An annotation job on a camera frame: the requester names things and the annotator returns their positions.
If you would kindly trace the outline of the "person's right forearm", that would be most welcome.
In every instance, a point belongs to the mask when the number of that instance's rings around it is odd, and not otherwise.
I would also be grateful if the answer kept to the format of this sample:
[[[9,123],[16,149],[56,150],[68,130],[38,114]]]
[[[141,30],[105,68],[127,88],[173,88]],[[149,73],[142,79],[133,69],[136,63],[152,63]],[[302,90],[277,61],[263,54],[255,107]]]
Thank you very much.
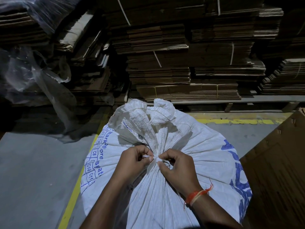
[[[243,229],[231,215],[229,215],[208,194],[200,196],[191,207],[205,229]]]

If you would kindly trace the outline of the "strapped flat cardboard stack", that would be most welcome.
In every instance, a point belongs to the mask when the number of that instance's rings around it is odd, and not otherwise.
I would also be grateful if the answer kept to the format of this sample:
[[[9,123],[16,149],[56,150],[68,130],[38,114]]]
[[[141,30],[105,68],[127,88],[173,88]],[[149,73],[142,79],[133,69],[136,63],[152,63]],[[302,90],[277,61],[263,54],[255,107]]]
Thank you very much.
[[[187,66],[199,74],[261,76],[265,65],[250,57],[256,39],[254,21],[215,20],[196,22],[188,30]]]
[[[134,53],[127,55],[127,64],[134,85],[190,84],[187,49]]]
[[[209,17],[282,17],[265,0],[101,0],[111,30],[133,30]]]
[[[188,49],[183,24],[151,26],[113,32],[112,45],[118,54]]]

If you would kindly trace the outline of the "yellow-strapped flat cardboard stack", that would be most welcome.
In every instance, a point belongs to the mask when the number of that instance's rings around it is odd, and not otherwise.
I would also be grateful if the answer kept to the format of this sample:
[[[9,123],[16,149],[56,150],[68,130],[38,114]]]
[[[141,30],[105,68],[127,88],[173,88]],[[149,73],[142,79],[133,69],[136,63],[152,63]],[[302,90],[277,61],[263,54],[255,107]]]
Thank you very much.
[[[237,83],[143,84],[136,89],[147,102],[155,99],[173,101],[241,100]]]

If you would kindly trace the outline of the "plastic-wrapped flat cardboard stack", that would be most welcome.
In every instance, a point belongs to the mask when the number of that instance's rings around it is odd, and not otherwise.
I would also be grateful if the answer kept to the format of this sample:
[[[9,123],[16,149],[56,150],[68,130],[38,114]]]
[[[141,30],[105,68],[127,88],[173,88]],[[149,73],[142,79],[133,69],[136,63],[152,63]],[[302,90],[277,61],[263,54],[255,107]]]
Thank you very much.
[[[0,47],[44,45],[50,38],[26,9],[0,13]]]

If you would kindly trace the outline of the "clear plastic wrap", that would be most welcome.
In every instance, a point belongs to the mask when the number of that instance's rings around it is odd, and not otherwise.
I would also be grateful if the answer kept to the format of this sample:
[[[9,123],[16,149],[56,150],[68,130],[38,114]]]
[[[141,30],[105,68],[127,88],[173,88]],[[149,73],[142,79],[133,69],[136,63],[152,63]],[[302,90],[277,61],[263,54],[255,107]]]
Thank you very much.
[[[81,0],[0,0],[0,14],[26,9],[30,17],[48,35],[55,33],[57,27]]]
[[[27,107],[51,104],[64,125],[63,134],[78,128],[77,101],[64,86],[71,76],[66,56],[48,63],[40,51],[30,46],[0,48],[0,98]]]

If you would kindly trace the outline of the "person's left forearm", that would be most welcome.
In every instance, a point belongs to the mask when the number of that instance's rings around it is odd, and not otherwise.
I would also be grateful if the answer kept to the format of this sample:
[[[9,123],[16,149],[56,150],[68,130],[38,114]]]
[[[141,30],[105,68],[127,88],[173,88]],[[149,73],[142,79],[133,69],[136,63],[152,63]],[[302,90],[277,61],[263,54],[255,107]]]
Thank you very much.
[[[134,180],[127,176],[111,177],[79,229],[113,229],[121,192]]]

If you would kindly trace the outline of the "stepped flat cardboard stack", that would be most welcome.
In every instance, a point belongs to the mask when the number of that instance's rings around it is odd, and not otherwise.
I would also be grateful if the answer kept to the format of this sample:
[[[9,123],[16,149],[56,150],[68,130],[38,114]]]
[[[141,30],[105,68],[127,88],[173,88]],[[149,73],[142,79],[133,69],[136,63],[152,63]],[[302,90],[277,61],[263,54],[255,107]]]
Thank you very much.
[[[276,67],[266,69],[257,88],[261,95],[305,96],[305,58],[284,59]]]

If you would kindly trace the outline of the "person's right hand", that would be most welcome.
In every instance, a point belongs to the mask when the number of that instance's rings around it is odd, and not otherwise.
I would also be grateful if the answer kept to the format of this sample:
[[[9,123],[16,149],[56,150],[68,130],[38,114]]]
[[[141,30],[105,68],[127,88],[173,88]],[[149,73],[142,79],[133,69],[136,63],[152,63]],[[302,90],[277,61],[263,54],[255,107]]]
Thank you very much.
[[[201,191],[201,187],[193,158],[179,150],[168,149],[158,156],[160,159],[173,163],[173,177],[165,177],[171,186],[183,197],[187,198],[194,191]]]

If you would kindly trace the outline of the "large brown cardboard sheet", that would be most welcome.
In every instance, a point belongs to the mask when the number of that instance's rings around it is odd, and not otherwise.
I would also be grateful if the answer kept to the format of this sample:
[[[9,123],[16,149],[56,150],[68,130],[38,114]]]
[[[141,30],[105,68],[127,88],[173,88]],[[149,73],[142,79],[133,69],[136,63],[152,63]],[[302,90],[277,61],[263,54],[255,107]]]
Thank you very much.
[[[305,108],[299,108],[240,162],[253,196],[245,229],[305,229]]]

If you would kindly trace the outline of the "white plastic tie strip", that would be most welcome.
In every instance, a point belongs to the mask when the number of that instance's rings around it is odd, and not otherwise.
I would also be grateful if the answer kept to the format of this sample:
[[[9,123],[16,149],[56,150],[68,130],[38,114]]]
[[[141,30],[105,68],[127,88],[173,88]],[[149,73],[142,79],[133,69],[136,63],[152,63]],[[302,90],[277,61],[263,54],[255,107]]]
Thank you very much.
[[[146,168],[144,168],[142,170],[140,175],[142,175],[142,174],[147,174],[148,175],[154,169],[154,167],[156,165],[158,165],[158,162],[164,163],[168,168],[171,167],[171,164],[170,164],[170,162],[168,160],[160,159],[159,157],[154,156],[153,161]]]

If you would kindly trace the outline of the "leaning flat cardboard pile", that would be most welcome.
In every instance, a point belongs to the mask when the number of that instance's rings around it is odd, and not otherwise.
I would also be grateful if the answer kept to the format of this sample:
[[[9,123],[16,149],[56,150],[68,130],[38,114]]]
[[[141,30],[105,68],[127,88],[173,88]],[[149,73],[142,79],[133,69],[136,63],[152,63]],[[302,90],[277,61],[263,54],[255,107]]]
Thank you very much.
[[[54,53],[58,71],[78,106],[120,106],[128,102],[130,81],[126,60],[115,51],[101,9],[72,12],[56,31]]]

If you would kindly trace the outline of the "orange wrist thread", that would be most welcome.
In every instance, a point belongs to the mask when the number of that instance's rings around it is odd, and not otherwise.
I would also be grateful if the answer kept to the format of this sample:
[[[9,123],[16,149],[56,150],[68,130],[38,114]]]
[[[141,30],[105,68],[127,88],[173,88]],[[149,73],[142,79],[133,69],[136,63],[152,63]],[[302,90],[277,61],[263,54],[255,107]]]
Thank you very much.
[[[183,209],[185,211],[185,206],[192,206],[194,204],[194,202],[202,195],[205,195],[205,194],[208,194],[214,187],[211,179],[209,178],[210,180],[210,187],[207,188],[207,189],[203,189],[201,191],[194,191],[193,193],[190,193],[188,195],[188,197],[185,199],[185,202],[183,204]]]

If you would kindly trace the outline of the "white woven sack blue print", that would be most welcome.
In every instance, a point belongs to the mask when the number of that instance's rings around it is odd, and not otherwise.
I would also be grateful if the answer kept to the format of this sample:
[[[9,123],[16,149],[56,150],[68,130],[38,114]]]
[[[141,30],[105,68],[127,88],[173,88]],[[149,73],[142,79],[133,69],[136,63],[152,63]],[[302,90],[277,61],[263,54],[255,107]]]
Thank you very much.
[[[181,112],[169,101],[155,99],[152,107],[132,100],[116,109],[87,155],[81,196],[88,215],[110,180],[122,152],[147,146],[159,156],[180,150],[194,160],[199,183],[238,223],[245,217],[252,191],[235,148],[219,132]],[[114,229],[183,229],[200,224],[183,199],[170,187],[158,165],[140,175],[123,191]]]

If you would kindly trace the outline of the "person's left hand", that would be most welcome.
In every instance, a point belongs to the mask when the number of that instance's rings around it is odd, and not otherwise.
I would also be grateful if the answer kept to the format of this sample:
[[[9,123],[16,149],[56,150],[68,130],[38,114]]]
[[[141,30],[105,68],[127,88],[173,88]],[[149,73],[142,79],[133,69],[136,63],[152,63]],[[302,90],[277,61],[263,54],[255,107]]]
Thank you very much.
[[[145,145],[138,145],[124,150],[120,156],[111,182],[118,188],[132,184],[144,168],[139,167],[139,157],[153,156],[153,152]]]

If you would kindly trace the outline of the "wooden pallet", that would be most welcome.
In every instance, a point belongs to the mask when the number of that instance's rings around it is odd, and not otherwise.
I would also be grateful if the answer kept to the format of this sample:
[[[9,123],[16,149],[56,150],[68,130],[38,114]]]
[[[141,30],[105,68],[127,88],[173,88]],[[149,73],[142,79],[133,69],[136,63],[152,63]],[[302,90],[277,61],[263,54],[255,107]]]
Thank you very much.
[[[256,95],[240,100],[172,101],[185,113],[289,113],[305,108],[305,96]]]

